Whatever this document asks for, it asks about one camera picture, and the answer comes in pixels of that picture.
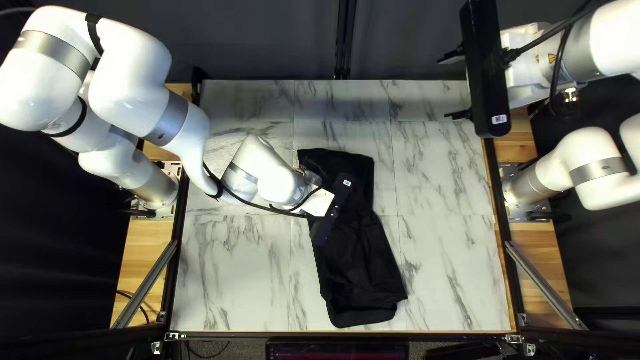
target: white label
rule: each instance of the white label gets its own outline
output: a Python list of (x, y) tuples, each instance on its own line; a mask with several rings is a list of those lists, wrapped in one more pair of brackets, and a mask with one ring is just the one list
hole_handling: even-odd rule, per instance
[(493, 125), (501, 124), (503, 122), (507, 122), (507, 115), (497, 115), (491, 118), (491, 123)]

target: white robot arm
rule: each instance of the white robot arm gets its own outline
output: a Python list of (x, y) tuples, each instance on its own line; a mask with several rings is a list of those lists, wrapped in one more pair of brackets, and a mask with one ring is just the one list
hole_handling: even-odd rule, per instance
[(180, 156), (192, 182), (216, 194), (202, 168), (209, 118), (164, 87), (167, 48), (117, 21), (59, 6), (33, 12), (0, 67), (0, 122), (27, 131), (52, 122), (70, 126), (77, 117), (63, 114), (77, 108), (78, 91), (102, 49), (88, 93), (95, 114)]
[[(534, 23), (501, 31), (502, 46), (517, 49), (552, 28)], [(640, 79), (640, 0), (611, 1), (578, 20), (558, 64), (562, 35), (554, 35), (510, 63), (505, 71), (510, 108), (547, 98), (558, 65), (557, 90), (566, 89), (566, 102), (577, 100), (573, 93), (581, 83), (620, 74)], [(620, 135), (640, 167), (640, 114), (622, 123)], [(523, 211), (532, 211), (537, 202), (571, 187), (589, 210), (640, 200), (640, 176), (629, 174), (613, 139), (599, 127), (566, 135), (552, 152), (502, 184), (505, 201)]]
[[(640, 114), (622, 123), (620, 135), (640, 167)], [(629, 174), (611, 135), (599, 127), (569, 133), (552, 152), (502, 184), (505, 201), (523, 211), (572, 187), (588, 210), (640, 200), (640, 175)]]
[[(56, 141), (80, 152), (85, 170), (131, 189), (148, 208), (169, 205), (175, 185), (135, 149), (128, 133), (178, 155), (191, 182), (211, 197), (255, 205), (251, 200), (259, 193), (277, 206), (265, 208), (270, 211), (324, 216), (333, 194), (319, 188), (319, 177), (293, 170), (257, 136), (243, 142), (222, 181), (207, 175), (209, 118), (164, 86), (170, 65), (169, 50), (144, 31), (60, 6), (41, 7), (0, 67), (0, 122), (52, 136), (68, 131)], [(83, 112), (88, 116), (75, 129)]]
[[(502, 30), (502, 46), (515, 49), (539, 38), (553, 26), (537, 22)], [(549, 96), (560, 32), (522, 53), (506, 69), (509, 107), (519, 108)], [(640, 79), (640, 0), (616, 0), (577, 21), (564, 49), (559, 90), (577, 83), (633, 74)]]

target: marble tile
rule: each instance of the marble tile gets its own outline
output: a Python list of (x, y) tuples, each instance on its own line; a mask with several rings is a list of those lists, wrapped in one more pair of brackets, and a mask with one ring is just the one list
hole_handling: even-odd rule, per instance
[[(289, 164), (293, 162), (293, 123), (251, 120), (242, 123), (233, 120), (220, 120), (211, 124), (211, 138), (205, 145), (204, 161), (214, 174), (221, 177), (229, 165), (240, 144), (248, 134), (260, 135), (266, 139), (276, 152)], [(268, 206), (259, 195), (253, 202)], [(276, 216), (268, 211), (250, 206), (215, 201), (195, 186), (189, 187), (187, 213), (200, 215), (267, 215)]]
[(373, 210), (395, 215), (396, 181), (391, 147), (390, 122), (301, 120), (296, 115), (294, 150), (320, 147), (370, 156), (374, 166)]
[[(380, 216), (385, 234), (396, 262), (400, 264), (401, 252), (398, 235), (398, 217)], [(329, 321), (326, 304), (320, 296), (314, 251), (309, 238), (307, 221), (293, 218), (291, 229), (291, 267), (289, 288), (290, 331), (404, 331), (406, 330), (406, 300), (398, 303), (393, 319), (347, 329), (337, 329)]]
[(285, 331), (288, 217), (187, 215), (172, 329)]
[(410, 331), (509, 329), (492, 217), (400, 217)]
[(293, 121), (294, 81), (205, 80), (200, 104), (213, 121)]
[(398, 215), (492, 215), (471, 121), (392, 122)]
[(389, 120), (387, 81), (296, 81), (295, 118)]
[(467, 110), (471, 99), (466, 81), (389, 80), (392, 121), (442, 121), (447, 113)]

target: folded black cloth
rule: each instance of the folded black cloth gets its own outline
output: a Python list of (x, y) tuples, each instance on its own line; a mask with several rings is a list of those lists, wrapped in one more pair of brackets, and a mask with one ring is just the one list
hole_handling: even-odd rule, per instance
[[(407, 296), (384, 228), (372, 209), (373, 159), (326, 149), (298, 150), (298, 159), (325, 177), (326, 186), (341, 172), (356, 179), (328, 243), (313, 246), (320, 294), (331, 323), (343, 328), (392, 319), (396, 303)], [(311, 229), (314, 220), (308, 224)]]

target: gray wall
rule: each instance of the gray wall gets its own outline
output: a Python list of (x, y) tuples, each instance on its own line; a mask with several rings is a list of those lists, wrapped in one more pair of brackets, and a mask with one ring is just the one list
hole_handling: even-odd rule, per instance
[(35, 0), (97, 13), (160, 39), (168, 81), (199, 66), (216, 79), (330, 78), (337, 0)]
[[(557, 22), (584, 0), (497, 0), (500, 28)], [(465, 65), (438, 65), (462, 41), (465, 0), (359, 1), (352, 78), (464, 79)]]
[[(36, 0), (120, 20), (173, 54), (169, 81), (199, 66), (215, 79), (328, 79), (339, 0)], [(464, 0), (359, 0), (352, 78), (463, 79), (464, 64), (437, 65), (461, 41)], [(583, 0), (497, 0), (501, 28), (556, 22)]]

